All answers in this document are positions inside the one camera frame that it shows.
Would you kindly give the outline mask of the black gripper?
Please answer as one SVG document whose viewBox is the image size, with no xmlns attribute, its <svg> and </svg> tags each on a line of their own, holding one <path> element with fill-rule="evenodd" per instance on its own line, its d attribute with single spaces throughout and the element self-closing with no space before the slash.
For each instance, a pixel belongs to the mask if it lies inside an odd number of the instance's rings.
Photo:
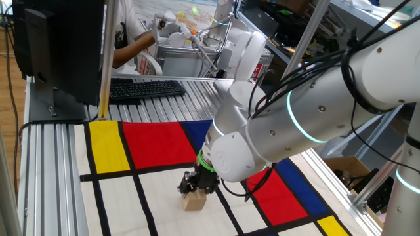
<svg viewBox="0 0 420 236">
<path fill-rule="evenodd" d="M 199 189 L 204 190 L 205 194 L 209 195 L 216 191 L 219 184 L 220 180 L 216 172 L 211 172 L 204 166 L 195 165 L 193 172 L 186 171 L 184 173 L 177 189 L 182 195 L 187 195 Z"/>
</svg>

